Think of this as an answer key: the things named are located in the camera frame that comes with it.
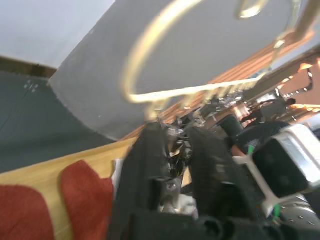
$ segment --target wooden edge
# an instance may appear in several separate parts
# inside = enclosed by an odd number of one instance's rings
[[[23,185],[42,194],[51,216],[56,240],[73,239],[73,231],[60,193],[60,174],[69,165],[84,160],[102,178],[113,173],[112,161],[123,158],[136,141],[129,139],[106,146],[86,150],[32,166],[0,174],[2,185]]]
[[[0,56],[0,71],[49,79],[55,74],[57,69],[50,66]]]

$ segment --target wooden table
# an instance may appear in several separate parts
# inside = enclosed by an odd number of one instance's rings
[[[56,240],[72,240],[73,232],[63,198],[59,176],[68,165],[85,160],[102,178],[112,175],[114,159],[122,158],[134,139],[116,142],[95,149],[60,157],[47,162],[0,174],[2,185],[24,185],[39,191],[49,208]]]

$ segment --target metal hanger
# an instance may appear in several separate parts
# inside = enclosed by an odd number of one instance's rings
[[[268,66],[266,66],[265,70],[258,77],[232,82],[222,82],[196,87],[187,87],[145,94],[136,94],[135,87],[138,77],[142,72],[145,63],[147,62],[148,58],[155,50],[159,42],[165,37],[166,33],[181,17],[183,17],[187,12],[189,12],[192,8],[197,6],[202,1],[203,0],[175,0],[172,3],[170,3],[149,24],[149,26],[139,37],[139,39],[137,40],[127,57],[121,75],[121,92],[123,93],[123,96],[129,103],[150,104],[147,110],[145,111],[146,120],[152,121],[157,119],[157,111],[163,109],[167,105],[169,100],[173,97],[185,96],[182,103],[182,107],[187,109],[189,104],[192,102],[195,94],[199,92],[206,92],[203,98],[203,102],[205,102],[210,100],[213,95],[224,92],[224,89],[230,86],[234,86],[232,88],[232,91],[246,90],[254,87],[256,83],[270,71],[270,66],[277,59],[281,49],[283,48],[286,42],[285,37],[294,29],[301,6],[301,0],[290,0],[292,7],[291,15],[288,20],[287,26],[285,30],[274,41],[274,52],[271,62],[268,64]],[[299,26],[307,25],[309,27],[311,25],[311,19],[317,16],[317,11],[320,9],[319,2],[320,1],[309,1],[306,11],[304,12],[304,16],[302,17],[303,22],[300,22],[297,27],[297,29],[300,29],[300,32],[294,33],[296,39],[306,34],[306,30],[301,29],[301,27]],[[239,11],[237,13],[237,17],[239,19],[246,19],[256,16],[262,11],[262,9],[265,7],[267,3],[268,0],[257,0],[252,7],[246,9],[245,6],[248,4],[248,0],[242,0]]]

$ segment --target screw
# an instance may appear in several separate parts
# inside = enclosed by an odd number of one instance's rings
[[[168,183],[166,188],[169,190],[169,191],[174,191],[176,189],[177,185],[175,183]]]

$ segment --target electronic device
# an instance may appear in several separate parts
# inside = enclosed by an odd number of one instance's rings
[[[263,192],[266,216],[274,206],[320,186],[320,141],[301,124],[282,129],[253,154],[233,160],[247,167]]]

